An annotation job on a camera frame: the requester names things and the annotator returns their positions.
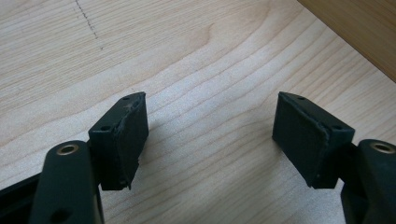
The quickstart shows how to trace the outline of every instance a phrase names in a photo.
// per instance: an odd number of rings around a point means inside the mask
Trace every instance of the light wood grain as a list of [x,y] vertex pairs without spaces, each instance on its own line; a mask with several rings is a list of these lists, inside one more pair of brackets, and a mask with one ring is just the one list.
[[396,82],[396,2],[299,0]]
[[277,93],[396,143],[396,86],[296,1],[3,1],[0,189],[123,95],[147,93],[132,190],[107,223],[343,223],[271,139]]

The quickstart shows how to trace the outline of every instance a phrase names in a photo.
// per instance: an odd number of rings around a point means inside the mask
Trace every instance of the black plastic part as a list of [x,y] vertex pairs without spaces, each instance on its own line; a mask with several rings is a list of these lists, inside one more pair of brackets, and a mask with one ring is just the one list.
[[87,144],[62,143],[47,153],[29,223],[103,223],[98,192]]
[[366,198],[366,192],[361,183],[361,177],[358,172],[359,162],[357,161],[357,155],[359,149],[350,144],[348,148],[345,148],[338,155],[336,161],[337,174],[347,185],[348,192],[353,192],[359,197]]
[[40,174],[0,191],[0,223],[27,223]]
[[103,190],[131,187],[149,135],[145,95],[139,92],[121,98],[89,130]]
[[369,204],[365,195],[357,194],[348,185],[343,186],[341,191],[344,216],[348,224],[361,224],[367,213]]
[[378,141],[359,143],[357,169],[369,209],[365,223],[396,223],[396,146]]
[[333,189],[336,160],[355,130],[308,99],[280,92],[273,138],[314,189]]

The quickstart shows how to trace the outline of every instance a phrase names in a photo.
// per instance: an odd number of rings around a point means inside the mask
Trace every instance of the small hole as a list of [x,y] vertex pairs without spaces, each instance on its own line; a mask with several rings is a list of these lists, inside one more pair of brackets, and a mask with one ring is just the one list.
[[375,150],[380,151],[382,153],[393,154],[396,152],[396,150],[393,147],[389,147],[387,145],[380,144],[380,143],[374,143],[374,144],[372,144],[372,147]]
[[341,126],[339,126],[339,125],[333,125],[332,126],[334,129],[336,129],[336,130],[342,130],[343,129],[343,127],[341,127]]
[[78,150],[78,145],[67,145],[64,147],[59,148],[56,153],[60,156],[65,156],[72,154],[73,152]]
[[50,216],[50,222],[51,223],[62,223],[65,222],[67,219],[70,218],[72,215],[71,212],[65,210],[65,209],[58,209],[54,213],[52,213],[52,216]]
[[102,130],[102,131],[108,131],[108,130],[110,130],[110,126],[103,126],[103,127],[101,127],[100,128],[100,130]]

